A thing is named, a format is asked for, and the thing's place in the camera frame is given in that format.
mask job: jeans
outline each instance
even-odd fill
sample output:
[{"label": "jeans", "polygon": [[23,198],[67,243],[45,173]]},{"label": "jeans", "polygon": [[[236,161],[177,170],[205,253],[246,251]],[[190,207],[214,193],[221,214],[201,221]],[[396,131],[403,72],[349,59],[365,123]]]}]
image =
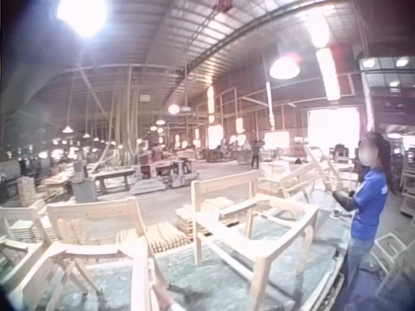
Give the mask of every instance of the jeans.
[{"label": "jeans", "polygon": [[254,167],[254,161],[257,161],[257,169],[259,169],[259,155],[252,156],[251,168]]},{"label": "jeans", "polygon": [[348,256],[347,256],[347,280],[348,286],[350,286],[355,273],[361,262],[369,255],[370,250],[375,244],[375,237],[370,238],[369,240],[357,240],[356,238],[350,238]]}]

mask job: worker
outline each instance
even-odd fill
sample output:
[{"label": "worker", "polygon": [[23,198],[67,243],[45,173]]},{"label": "worker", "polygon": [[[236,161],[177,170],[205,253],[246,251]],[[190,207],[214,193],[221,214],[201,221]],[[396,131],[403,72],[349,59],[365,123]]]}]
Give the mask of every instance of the worker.
[{"label": "worker", "polygon": [[254,162],[257,162],[257,169],[259,169],[259,150],[261,149],[261,145],[258,141],[254,141],[254,144],[252,145],[252,162],[251,162],[251,168],[254,167]]},{"label": "worker", "polygon": [[388,190],[393,194],[390,170],[390,144],[380,133],[367,133],[359,142],[359,160],[366,167],[362,183],[349,194],[334,190],[333,197],[347,212],[356,210],[348,247],[348,286],[355,272],[374,245],[379,219]]}]

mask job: black sleeve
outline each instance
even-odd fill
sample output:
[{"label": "black sleeve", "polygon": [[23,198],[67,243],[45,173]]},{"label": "black sleeve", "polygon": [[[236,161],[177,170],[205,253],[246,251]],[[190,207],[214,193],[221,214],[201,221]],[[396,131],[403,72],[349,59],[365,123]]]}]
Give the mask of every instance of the black sleeve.
[{"label": "black sleeve", "polygon": [[333,191],[334,199],[343,207],[347,212],[352,212],[355,209],[359,208],[355,199],[351,198],[349,195],[345,195],[340,191]]}]

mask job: person in background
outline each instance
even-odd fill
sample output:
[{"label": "person in background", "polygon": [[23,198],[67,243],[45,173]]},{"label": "person in background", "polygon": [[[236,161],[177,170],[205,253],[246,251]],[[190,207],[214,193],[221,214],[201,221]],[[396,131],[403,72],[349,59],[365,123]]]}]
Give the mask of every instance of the person in background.
[{"label": "person in background", "polygon": [[258,141],[254,141],[252,145],[252,162],[251,162],[251,168],[254,167],[254,162],[257,162],[257,169],[259,169],[259,150],[261,149],[261,145]]},{"label": "person in background", "polygon": [[388,190],[395,194],[390,168],[390,144],[380,133],[367,133],[359,142],[359,160],[367,170],[358,189],[349,194],[333,191],[333,197],[341,207],[347,212],[356,211],[347,255],[348,286],[374,245]]}]

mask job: workbench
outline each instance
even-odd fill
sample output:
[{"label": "workbench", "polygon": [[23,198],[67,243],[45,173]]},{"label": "workbench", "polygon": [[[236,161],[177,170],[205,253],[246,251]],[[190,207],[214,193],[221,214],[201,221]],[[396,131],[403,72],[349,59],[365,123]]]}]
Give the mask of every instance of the workbench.
[{"label": "workbench", "polygon": [[104,182],[105,179],[124,177],[125,190],[129,191],[130,186],[128,184],[127,177],[132,176],[135,173],[136,173],[136,170],[132,168],[128,168],[125,170],[113,170],[109,172],[100,172],[98,174],[92,175],[91,177],[95,178],[95,181],[99,181],[99,187],[100,187],[101,193],[104,194],[106,192],[105,182]]}]

